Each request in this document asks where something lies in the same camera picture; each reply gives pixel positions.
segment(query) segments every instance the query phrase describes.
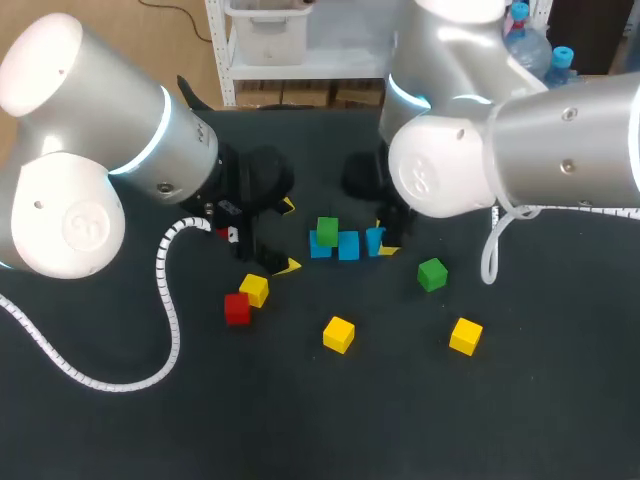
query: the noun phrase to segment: white shelf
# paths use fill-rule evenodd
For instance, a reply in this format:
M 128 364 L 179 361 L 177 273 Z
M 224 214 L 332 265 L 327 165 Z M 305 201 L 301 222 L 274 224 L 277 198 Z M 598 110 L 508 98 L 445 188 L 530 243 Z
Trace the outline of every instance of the white shelf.
M 382 78 L 389 67 L 399 2 L 373 3 L 366 8 L 357 0 L 316 3 L 309 16 L 308 50 L 302 65 L 247 65 L 230 45 L 229 75 L 233 80 Z
M 306 61 L 283 67 L 257 67 L 242 61 L 235 48 L 235 31 L 227 42 L 224 1 L 205 0 L 205 5 L 222 98 L 225 106 L 234 106 L 235 80 L 384 77 L 389 71 L 394 22 L 401 5 L 411 0 L 319 0 L 309 17 Z M 553 0 L 531 0 L 537 25 L 547 23 L 552 4 Z

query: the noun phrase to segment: plastic bottle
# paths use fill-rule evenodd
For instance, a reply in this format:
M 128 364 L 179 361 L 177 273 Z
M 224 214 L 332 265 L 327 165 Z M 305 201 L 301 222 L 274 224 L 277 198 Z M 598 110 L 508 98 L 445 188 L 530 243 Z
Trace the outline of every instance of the plastic bottle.
M 569 47 L 556 47 L 553 50 L 551 69 L 544 77 L 544 83 L 548 88 L 562 87 L 575 77 L 575 74 L 571 71 L 573 56 L 573 50 Z
M 504 39 L 507 49 L 520 65 L 542 80 L 551 66 L 551 44 L 543 33 L 527 25 L 529 5 L 514 3 L 511 16 L 513 28 Z

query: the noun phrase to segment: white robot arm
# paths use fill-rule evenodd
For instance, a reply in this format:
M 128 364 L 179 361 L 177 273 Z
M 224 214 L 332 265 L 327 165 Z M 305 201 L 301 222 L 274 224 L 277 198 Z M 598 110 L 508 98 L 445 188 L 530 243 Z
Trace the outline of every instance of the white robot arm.
M 75 18 L 32 24 L 0 65 L 0 106 L 19 119 L 0 175 L 0 265 L 55 278 L 99 271 L 124 237 L 109 182 L 166 204 L 218 165 L 211 128 Z
M 401 196 L 431 217 L 640 206 L 640 75 L 547 91 L 509 55 L 503 15 L 504 0 L 408 2 L 381 121 Z

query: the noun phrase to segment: green cube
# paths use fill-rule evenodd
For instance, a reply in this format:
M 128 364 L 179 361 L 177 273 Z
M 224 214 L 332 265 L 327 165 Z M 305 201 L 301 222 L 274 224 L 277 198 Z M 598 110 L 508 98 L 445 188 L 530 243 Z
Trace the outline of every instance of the green cube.
M 320 247 L 338 246 L 338 219 L 333 217 L 318 217 L 318 245 Z
M 418 267 L 418 282 L 427 292 L 433 292 L 447 284 L 449 272 L 437 258 L 424 262 Z

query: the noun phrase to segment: white spiral cable wrap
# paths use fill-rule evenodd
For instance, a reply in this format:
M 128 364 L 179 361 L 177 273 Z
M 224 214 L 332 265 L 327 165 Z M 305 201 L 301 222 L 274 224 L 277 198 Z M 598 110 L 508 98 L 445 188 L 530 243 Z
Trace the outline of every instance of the white spiral cable wrap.
M 503 205 L 507 214 L 493 227 L 493 231 L 487 238 L 487 243 L 482 251 L 480 262 L 480 275 L 487 285 L 492 285 L 498 277 L 498 242 L 500 235 L 515 219 L 531 220 L 537 217 L 542 210 L 571 210 L 575 212 L 598 213 L 601 215 L 611 215 L 614 217 L 630 218 L 640 220 L 640 208 L 593 208 L 593 207 L 534 207 L 523 206 L 513 207 L 510 204 Z
M 169 293 L 169 287 L 167 286 L 165 261 L 167 258 L 167 251 L 169 250 L 169 246 L 175 236 L 182 230 L 190 227 L 195 227 L 199 230 L 211 231 L 211 225 L 205 219 L 194 217 L 185 218 L 177 221 L 171 228 L 169 228 L 169 230 L 167 230 L 160 242 L 160 246 L 158 247 L 158 254 L 156 255 L 156 281 L 158 283 L 160 298 L 162 299 L 164 309 L 167 312 L 167 318 L 169 319 L 169 328 L 171 329 L 171 352 L 169 353 L 169 358 L 164 366 L 146 380 L 141 380 L 135 383 L 116 384 L 100 382 L 90 378 L 87 375 L 80 373 L 64 358 L 62 358 L 47 339 L 44 338 L 42 333 L 40 333 L 40 331 L 35 327 L 31 320 L 27 318 L 24 312 L 2 295 L 0 295 L 0 307 L 9 312 L 9 314 L 23 326 L 27 333 L 31 335 L 31 338 L 35 340 L 38 346 L 47 354 L 53 363 L 76 382 L 86 385 L 89 388 L 93 388 L 94 390 L 112 393 L 135 392 L 136 390 L 148 388 L 155 385 L 169 374 L 175 366 L 176 361 L 178 360 L 178 354 L 180 353 L 180 325 L 178 324 L 178 315 L 176 314 L 173 301 L 171 300 L 171 294 Z

